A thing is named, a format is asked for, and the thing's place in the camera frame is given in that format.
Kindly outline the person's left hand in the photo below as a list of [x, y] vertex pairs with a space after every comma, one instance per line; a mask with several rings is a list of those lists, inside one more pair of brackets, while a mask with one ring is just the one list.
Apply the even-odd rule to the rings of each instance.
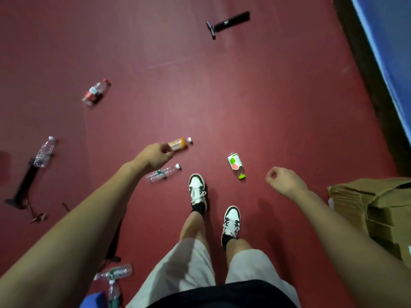
[[147, 175], [153, 171], [159, 170], [172, 157], [162, 155], [160, 143], [154, 143], [144, 148], [132, 161], [133, 167], [141, 175]]

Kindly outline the person's left forearm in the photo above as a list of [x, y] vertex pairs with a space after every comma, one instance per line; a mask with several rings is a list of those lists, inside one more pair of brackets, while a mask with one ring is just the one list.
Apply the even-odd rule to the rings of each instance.
[[79, 308], [147, 162], [123, 165], [0, 278], [0, 308]]

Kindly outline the person's right forearm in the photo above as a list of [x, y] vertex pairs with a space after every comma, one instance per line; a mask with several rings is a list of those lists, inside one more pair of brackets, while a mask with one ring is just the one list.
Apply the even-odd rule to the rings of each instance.
[[330, 209], [315, 193], [291, 196], [360, 308], [411, 308], [411, 270]]

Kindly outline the orange drink bottle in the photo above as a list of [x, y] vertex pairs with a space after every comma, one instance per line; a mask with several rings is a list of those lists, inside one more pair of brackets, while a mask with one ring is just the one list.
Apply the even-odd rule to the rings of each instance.
[[179, 138], [172, 142], [169, 142], [168, 145], [174, 153], [179, 153], [189, 148], [193, 144], [192, 139], [189, 138]]

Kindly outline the green pink juice carton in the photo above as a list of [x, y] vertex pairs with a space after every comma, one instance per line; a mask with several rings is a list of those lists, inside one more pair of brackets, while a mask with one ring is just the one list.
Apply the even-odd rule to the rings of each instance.
[[228, 163], [231, 167], [233, 174], [239, 179], [243, 180], [246, 177], [245, 169], [240, 157], [237, 153], [230, 154], [227, 157]]

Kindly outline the person's right white black shoe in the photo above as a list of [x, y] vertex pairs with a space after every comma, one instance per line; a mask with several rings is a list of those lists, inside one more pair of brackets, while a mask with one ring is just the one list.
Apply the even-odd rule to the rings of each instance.
[[221, 243], [224, 250], [227, 244], [232, 239], [238, 239], [240, 230], [241, 217], [238, 207], [230, 206], [224, 214], [223, 231], [221, 236]]

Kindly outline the person's right leg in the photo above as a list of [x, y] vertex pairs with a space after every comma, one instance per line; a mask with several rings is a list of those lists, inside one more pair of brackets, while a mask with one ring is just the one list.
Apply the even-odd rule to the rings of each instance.
[[233, 237], [228, 234], [222, 235], [222, 247], [226, 253], [228, 267], [230, 266], [235, 255], [244, 250], [253, 249], [246, 240], [242, 238]]

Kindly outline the person's leg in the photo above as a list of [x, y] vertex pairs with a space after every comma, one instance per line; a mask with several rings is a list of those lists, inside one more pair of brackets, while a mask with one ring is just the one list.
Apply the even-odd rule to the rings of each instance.
[[242, 238], [233, 237], [228, 234], [222, 235], [222, 247], [226, 253], [228, 267], [230, 266], [235, 255], [244, 250], [253, 249], [246, 240]]
[[205, 246], [208, 253], [210, 253], [210, 246], [206, 237], [206, 227], [203, 215], [197, 211], [192, 211], [189, 214], [181, 229], [179, 241], [183, 241], [188, 238], [200, 241]]

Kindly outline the stack of flat cardboard boxes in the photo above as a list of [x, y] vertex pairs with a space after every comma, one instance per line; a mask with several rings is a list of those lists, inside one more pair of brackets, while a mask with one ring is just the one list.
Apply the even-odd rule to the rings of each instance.
[[329, 186], [328, 204], [411, 269], [411, 178], [358, 179]]

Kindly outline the clear water bottle white cap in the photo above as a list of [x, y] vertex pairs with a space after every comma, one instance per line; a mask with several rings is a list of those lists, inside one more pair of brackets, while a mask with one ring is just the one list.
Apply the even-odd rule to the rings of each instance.
[[48, 140], [41, 146], [33, 160], [33, 166], [45, 168], [53, 155], [57, 140], [54, 136], [49, 136]]

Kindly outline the beige shorts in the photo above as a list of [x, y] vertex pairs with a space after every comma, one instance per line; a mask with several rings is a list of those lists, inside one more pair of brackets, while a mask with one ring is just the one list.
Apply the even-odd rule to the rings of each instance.
[[[282, 280], [268, 256], [261, 250], [248, 249], [239, 252], [232, 259], [225, 284], [263, 282], [269, 287], [269, 295], [279, 291], [292, 304], [291, 308], [301, 308], [295, 288]], [[126, 308], [147, 308], [169, 295], [182, 295], [189, 290], [211, 290], [216, 286], [211, 256], [198, 239], [188, 238], [177, 243], [148, 275], [140, 290], [126, 305]]]

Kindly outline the crushed clear plastic bottle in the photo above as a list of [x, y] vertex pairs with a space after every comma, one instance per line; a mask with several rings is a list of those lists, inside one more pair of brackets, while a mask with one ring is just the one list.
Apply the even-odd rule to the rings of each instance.
[[109, 269], [105, 269], [97, 273], [94, 277], [94, 281], [97, 280], [119, 280], [122, 278], [126, 278], [133, 274], [133, 266], [131, 264], [125, 264], [121, 266], [111, 267]]

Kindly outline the black T-shaped stand bar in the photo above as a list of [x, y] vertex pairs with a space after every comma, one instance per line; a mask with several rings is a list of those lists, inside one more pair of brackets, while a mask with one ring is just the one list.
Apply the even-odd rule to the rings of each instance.
[[221, 32], [229, 27], [235, 26], [235, 25], [239, 25], [242, 24], [246, 21], [250, 20], [250, 12], [249, 11], [245, 11], [243, 13], [240, 13], [238, 15], [235, 15], [231, 18], [228, 18], [226, 20], [223, 20], [215, 25], [212, 25], [209, 21], [206, 22], [207, 24], [207, 28], [211, 33], [212, 39], [215, 40], [216, 39], [216, 34], [218, 32]]

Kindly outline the clear bottle dark green label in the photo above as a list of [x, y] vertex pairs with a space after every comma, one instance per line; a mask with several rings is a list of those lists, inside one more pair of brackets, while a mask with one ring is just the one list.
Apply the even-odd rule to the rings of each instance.
[[108, 308], [122, 308], [122, 293], [118, 282], [109, 280], [109, 292], [107, 295]]

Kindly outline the blue table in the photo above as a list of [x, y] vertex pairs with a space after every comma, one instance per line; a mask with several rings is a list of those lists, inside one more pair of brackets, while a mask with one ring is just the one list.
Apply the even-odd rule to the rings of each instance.
[[351, 0], [411, 145], [411, 0]]

